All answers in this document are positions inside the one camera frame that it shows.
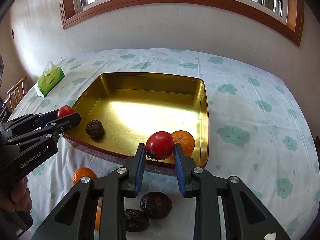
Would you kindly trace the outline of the left hand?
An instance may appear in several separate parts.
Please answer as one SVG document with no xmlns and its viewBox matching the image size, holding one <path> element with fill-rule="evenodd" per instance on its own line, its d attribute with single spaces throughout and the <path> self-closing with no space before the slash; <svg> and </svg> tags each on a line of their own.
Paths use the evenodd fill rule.
<svg viewBox="0 0 320 240">
<path fill-rule="evenodd" d="M 11 190 L 10 197 L 1 190 L 1 209 L 8 212 L 28 212 L 32 208 L 30 191 L 27 187 L 28 178 L 24 177 Z"/>
</svg>

